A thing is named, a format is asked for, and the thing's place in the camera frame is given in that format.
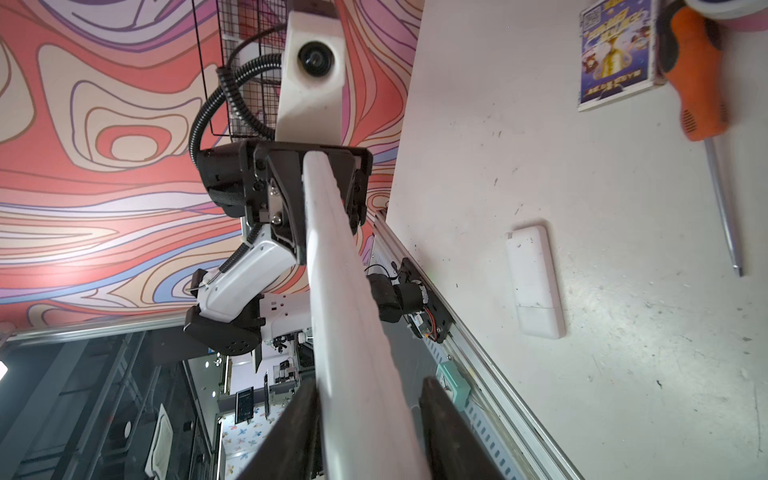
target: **white wall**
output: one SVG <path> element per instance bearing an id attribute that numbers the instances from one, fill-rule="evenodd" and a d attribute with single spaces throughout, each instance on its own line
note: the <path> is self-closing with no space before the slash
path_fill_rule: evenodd
<path id="1" fill-rule="evenodd" d="M 766 478 L 768 32 L 726 41 L 737 279 L 671 86 L 577 112 L 588 4 L 427 1 L 387 223 L 585 478 Z M 560 340 L 518 330 L 504 239 L 530 223 Z"/>

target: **red wire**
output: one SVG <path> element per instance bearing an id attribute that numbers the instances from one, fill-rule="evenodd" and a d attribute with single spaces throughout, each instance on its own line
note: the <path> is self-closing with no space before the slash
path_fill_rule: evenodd
<path id="1" fill-rule="evenodd" d="M 427 312 L 427 315 L 429 315 L 429 318 L 432 320 L 432 335 L 435 337 L 435 341 L 437 342 L 437 325 L 435 325 L 435 317 L 427 307 L 424 307 L 424 311 Z"/>

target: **white plastic bar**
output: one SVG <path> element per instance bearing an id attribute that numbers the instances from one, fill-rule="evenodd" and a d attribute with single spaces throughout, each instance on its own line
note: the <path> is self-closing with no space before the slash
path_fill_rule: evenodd
<path id="1" fill-rule="evenodd" d="M 328 157 L 304 157 L 307 271 L 331 480 L 430 478 Z"/>

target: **metal screwdriver shaft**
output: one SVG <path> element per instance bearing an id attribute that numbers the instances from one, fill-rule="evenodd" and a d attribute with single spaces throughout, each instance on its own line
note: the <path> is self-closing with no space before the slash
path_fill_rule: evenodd
<path id="1" fill-rule="evenodd" d="M 743 275 L 743 265 L 741 262 L 741 252 L 735 236 L 736 228 L 730 216 L 723 185 L 720 182 L 720 169 L 717 165 L 717 153 L 712 138 L 704 139 L 704 148 L 707 149 L 707 163 L 710 165 L 710 174 L 712 175 L 712 186 L 715 188 L 715 198 L 717 199 L 717 209 L 720 211 L 720 220 L 723 222 L 723 231 L 725 232 L 725 241 L 730 253 L 730 264 L 737 276 Z"/>

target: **psychedelic wave mural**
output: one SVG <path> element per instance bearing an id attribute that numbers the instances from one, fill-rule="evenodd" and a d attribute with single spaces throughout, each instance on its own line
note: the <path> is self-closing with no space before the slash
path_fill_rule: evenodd
<path id="1" fill-rule="evenodd" d="M 175 311 L 192 301 L 192 272 L 240 243 L 239 221 L 210 202 L 186 151 L 204 77 L 216 84 L 220 61 L 215 0 L 194 5 L 0 3 L 0 321 Z M 337 2 L 349 50 L 345 143 L 375 155 L 369 213 L 389 199 L 422 6 Z M 371 235 L 367 224 L 356 239 L 364 259 Z M 270 287 L 306 288 L 303 268 Z"/>

